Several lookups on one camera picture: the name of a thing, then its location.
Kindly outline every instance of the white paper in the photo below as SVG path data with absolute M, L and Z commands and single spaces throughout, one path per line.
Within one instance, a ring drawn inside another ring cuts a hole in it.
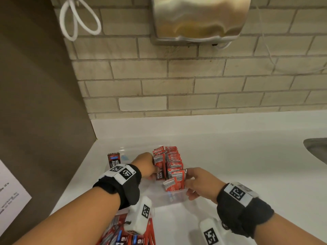
M 30 199 L 25 188 L 0 160 L 0 236 Z

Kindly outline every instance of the brick wall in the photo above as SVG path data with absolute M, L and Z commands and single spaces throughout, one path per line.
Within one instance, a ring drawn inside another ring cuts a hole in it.
M 327 70 L 294 74 L 326 66 L 327 0 L 256 0 L 276 69 L 254 7 L 241 37 L 217 51 L 151 45 L 148 0 L 85 1 L 103 31 L 80 28 L 65 42 L 91 119 L 327 109 Z M 64 0 L 52 2 L 59 14 Z M 87 10 L 79 14 L 96 28 Z

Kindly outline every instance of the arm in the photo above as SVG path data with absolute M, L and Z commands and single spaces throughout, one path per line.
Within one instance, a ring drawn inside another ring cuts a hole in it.
M 189 200 L 202 196 L 217 204 L 218 193 L 225 185 L 223 181 L 201 168 L 187 169 L 187 178 L 185 187 Z M 258 245 L 326 245 L 276 213 L 256 227 L 254 240 Z
M 150 153 L 139 155 L 132 164 L 142 177 L 157 172 Z M 95 245 L 119 206 L 119 194 L 94 187 L 41 222 L 15 245 Z

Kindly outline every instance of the white brick tile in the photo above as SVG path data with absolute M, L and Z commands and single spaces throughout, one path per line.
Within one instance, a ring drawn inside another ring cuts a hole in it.
M 293 57 L 280 58 L 274 74 L 295 74 L 320 69 L 327 62 L 327 57 Z
M 192 110 L 192 115 L 215 115 L 236 113 L 236 108 Z
M 143 118 L 143 112 L 119 112 L 119 113 L 97 113 L 97 119 L 130 119 L 130 118 Z
M 115 98 L 84 99 L 88 113 L 116 112 L 118 111 Z
M 255 7 L 258 6 L 267 6 L 268 0 L 251 0 L 251 6 Z
M 305 75 L 294 79 L 291 89 L 327 88 L 327 75 Z
M 74 44 L 79 59 L 137 58 L 134 38 L 77 38 Z
M 72 62 L 77 80 L 112 79 L 108 62 Z
M 229 47 L 223 50 L 217 49 L 212 45 L 201 45 L 199 47 L 200 57 L 234 57 L 234 56 L 252 56 L 256 37 L 239 37 L 231 43 Z
M 267 36 L 264 40 L 272 56 L 305 55 L 312 41 L 312 36 Z M 254 55 L 268 55 L 262 37 L 259 38 Z
M 313 111 L 313 110 L 325 110 L 327 105 L 303 105 L 303 106 L 289 106 L 281 107 L 281 112 L 287 111 Z
M 219 93 L 242 91 L 245 78 L 196 79 L 194 93 Z
M 327 103 L 327 91 L 311 91 L 306 104 L 325 104 Z
M 260 12 L 264 22 L 263 27 L 265 33 L 283 33 L 288 31 L 295 10 L 262 9 Z M 257 9 L 251 9 L 249 11 L 242 33 L 261 33 Z
M 77 57 L 76 57 L 76 53 L 75 53 L 75 50 L 74 50 L 73 42 L 69 41 L 66 38 L 64 38 L 63 40 L 65 41 L 65 45 L 66 45 L 66 48 L 67 48 L 67 51 L 68 51 L 69 58 L 71 60 L 76 60 Z
M 220 94 L 217 107 L 251 107 L 260 105 L 263 93 Z
M 292 76 L 248 77 L 243 91 L 288 90 L 292 81 Z
M 195 57 L 196 46 L 155 46 L 149 38 L 138 38 L 141 58 Z
M 129 6 L 132 0 L 84 0 L 90 7 L 92 6 Z
M 77 83 L 79 84 L 82 97 L 88 97 L 85 83 L 84 82 L 77 82 Z
M 279 107 L 244 107 L 238 108 L 238 113 L 272 113 L 278 112 Z
M 270 6 L 327 6 L 327 0 L 271 0 Z
M 121 111 L 166 110 L 167 97 L 119 98 L 119 106 Z
M 262 106 L 302 104 L 309 91 L 265 93 Z
M 101 9 L 101 15 L 106 35 L 149 34 L 147 9 Z
M 91 97 L 141 95 L 140 81 L 87 81 Z
M 169 77 L 221 76 L 225 60 L 172 60 L 169 62 Z
M 293 22 L 291 32 L 327 32 L 326 10 L 299 10 Z
M 145 112 L 145 117 L 172 117 L 188 115 L 191 115 L 191 111 Z
M 98 17 L 100 17 L 100 12 L 98 9 L 93 9 L 93 11 L 96 13 Z M 56 16 L 59 21 L 59 14 L 60 14 L 60 9 L 55 9 Z M 96 20 L 94 17 L 91 15 L 91 13 L 87 9 L 77 9 L 77 13 L 79 14 L 81 20 L 84 22 L 84 24 L 90 28 L 91 30 L 96 30 L 97 29 L 97 24 Z M 73 23 L 73 13 L 71 9 L 68 9 L 66 13 L 66 18 L 65 18 L 65 25 L 66 25 L 66 30 L 67 33 L 72 36 L 73 35 L 73 30 L 74 30 L 74 23 Z M 78 24 L 78 35 L 90 35 L 87 31 L 84 30 L 79 24 Z
M 52 3 L 53 6 L 59 6 L 60 5 L 58 0 L 51 0 L 51 3 Z
M 193 79 L 144 80 L 143 94 L 190 94 L 193 91 Z
M 149 0 L 134 0 L 135 5 L 149 5 Z
M 227 59 L 224 76 L 270 75 L 272 70 L 268 58 Z
M 308 55 L 327 54 L 327 36 L 317 36 L 313 40 Z
M 89 118 L 90 119 L 96 119 L 96 115 L 94 113 L 89 113 Z
M 112 61 L 115 79 L 162 78 L 167 75 L 166 61 Z
M 169 109 L 200 109 L 214 108 L 217 95 L 184 95 L 169 96 Z

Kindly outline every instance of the black and white square marker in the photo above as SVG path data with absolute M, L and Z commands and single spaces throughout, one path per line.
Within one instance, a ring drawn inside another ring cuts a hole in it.
M 205 239 L 207 240 L 208 245 L 215 244 L 218 241 L 214 228 L 211 228 L 204 232 Z
M 143 206 L 143 211 L 142 211 L 142 216 L 145 218 L 149 217 L 149 213 L 150 213 L 150 207 L 148 207 L 147 205 Z
M 112 169 L 110 169 L 110 171 L 118 172 L 118 171 L 121 170 L 122 168 L 123 168 L 123 166 L 115 166 L 115 167 L 113 167 Z
M 239 189 L 237 186 L 235 186 L 229 193 L 231 196 L 233 196 L 234 198 L 236 198 L 238 201 L 240 201 L 244 195 L 245 192 L 243 192 L 241 189 Z
M 121 176 L 124 177 L 125 180 L 128 180 L 133 174 L 128 169 L 123 169 L 119 172 Z

